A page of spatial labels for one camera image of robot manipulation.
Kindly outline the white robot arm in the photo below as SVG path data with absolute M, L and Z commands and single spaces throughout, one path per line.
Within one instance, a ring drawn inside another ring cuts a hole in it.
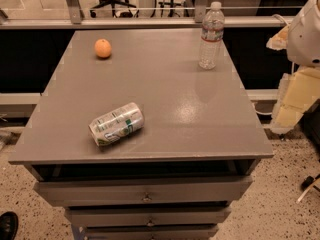
M 308 0 L 266 47 L 285 49 L 288 60 L 298 66 L 294 73 L 283 74 L 272 111 L 271 131 L 286 134 L 320 99 L 320 0 Z

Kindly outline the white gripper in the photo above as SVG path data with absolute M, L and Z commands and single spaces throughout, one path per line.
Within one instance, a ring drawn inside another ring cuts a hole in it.
M 268 40 L 266 47 L 277 51 L 286 49 L 288 30 L 289 26 L 283 27 Z M 302 113 L 306 112 L 319 98 L 319 67 L 301 66 L 292 76 L 285 73 L 278 86 L 277 102 L 272 110 L 270 130 L 275 134 L 286 134 L 299 122 Z

